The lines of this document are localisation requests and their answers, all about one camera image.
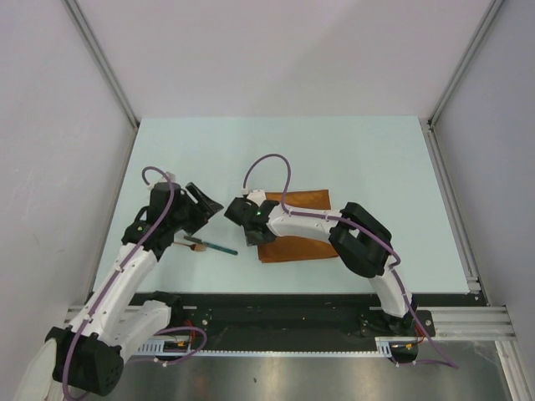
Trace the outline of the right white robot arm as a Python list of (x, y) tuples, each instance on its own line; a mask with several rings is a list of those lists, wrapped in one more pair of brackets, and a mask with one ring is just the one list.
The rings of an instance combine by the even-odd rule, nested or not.
[(349, 202), (340, 210), (321, 211), (242, 196), (227, 207), (225, 217), (244, 230), (249, 246), (282, 237), (331, 245), (351, 272), (369, 280), (393, 334), (405, 335), (415, 326), (412, 294), (396, 271), (400, 256), (392, 235), (361, 205)]

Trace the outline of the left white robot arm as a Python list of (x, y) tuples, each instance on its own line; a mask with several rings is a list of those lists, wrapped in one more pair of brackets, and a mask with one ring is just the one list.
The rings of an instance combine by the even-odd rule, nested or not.
[(48, 332), (47, 338), (57, 346), (54, 381), (65, 389), (106, 396), (146, 340), (160, 330), (173, 334), (183, 328), (184, 312), (158, 300), (147, 301), (126, 321), (121, 317), (141, 282), (173, 244), (176, 233), (197, 233), (222, 208), (193, 183), (154, 184), (148, 205), (140, 208), (125, 229), (104, 282), (67, 327), (53, 327)]

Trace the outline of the orange cloth napkin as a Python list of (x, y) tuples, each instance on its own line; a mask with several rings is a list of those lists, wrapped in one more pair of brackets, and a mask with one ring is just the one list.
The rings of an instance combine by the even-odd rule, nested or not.
[[(287, 206), (315, 210), (331, 208), (328, 190), (288, 192), (285, 203)], [(257, 255), (261, 263), (312, 261), (338, 256), (328, 243), (296, 236), (280, 237), (275, 242), (260, 245), (257, 247)]]

